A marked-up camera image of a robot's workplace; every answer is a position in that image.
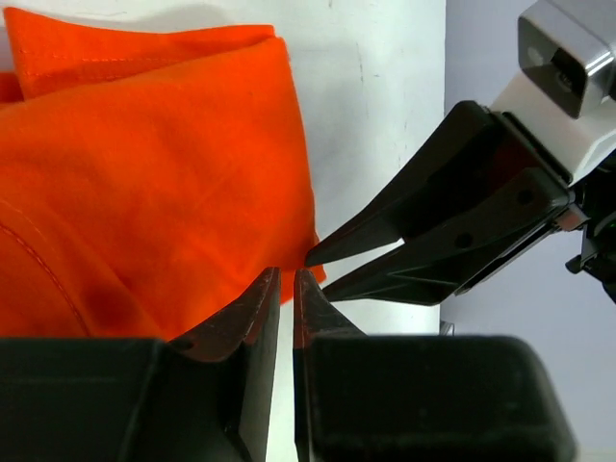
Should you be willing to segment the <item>orange t-shirt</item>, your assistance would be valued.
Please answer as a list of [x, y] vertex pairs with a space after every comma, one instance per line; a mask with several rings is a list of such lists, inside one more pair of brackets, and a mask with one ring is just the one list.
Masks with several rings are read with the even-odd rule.
[[171, 339], [318, 242], [269, 24], [157, 34], [4, 11], [1, 332]]

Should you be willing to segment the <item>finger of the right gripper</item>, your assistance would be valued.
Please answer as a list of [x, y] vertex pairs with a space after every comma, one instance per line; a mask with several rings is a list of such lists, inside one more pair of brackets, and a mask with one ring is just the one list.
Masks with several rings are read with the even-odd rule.
[[512, 113], [459, 102], [400, 172], [363, 210], [313, 247], [305, 263], [331, 263], [418, 238], [532, 167], [562, 185], [572, 179]]

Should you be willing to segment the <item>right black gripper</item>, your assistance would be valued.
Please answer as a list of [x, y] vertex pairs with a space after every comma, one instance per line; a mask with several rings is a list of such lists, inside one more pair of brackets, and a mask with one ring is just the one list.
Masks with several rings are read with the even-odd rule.
[[[572, 274], [598, 280], [615, 302], [615, 151], [570, 187], [586, 216]], [[375, 299], [436, 305], [494, 272], [516, 247], [571, 203], [567, 187], [526, 168], [473, 209], [354, 270], [323, 289], [331, 301]]]

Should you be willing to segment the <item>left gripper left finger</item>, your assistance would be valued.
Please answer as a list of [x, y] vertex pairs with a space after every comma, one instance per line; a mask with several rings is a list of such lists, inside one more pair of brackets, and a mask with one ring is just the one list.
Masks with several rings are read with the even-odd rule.
[[281, 272], [172, 341], [5, 339], [5, 461], [262, 461]]

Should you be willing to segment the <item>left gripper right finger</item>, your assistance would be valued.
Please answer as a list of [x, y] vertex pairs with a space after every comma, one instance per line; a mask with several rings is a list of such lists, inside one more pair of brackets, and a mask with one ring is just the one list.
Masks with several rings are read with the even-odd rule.
[[295, 274], [295, 446], [301, 461], [573, 461], [547, 371], [503, 336], [362, 332]]

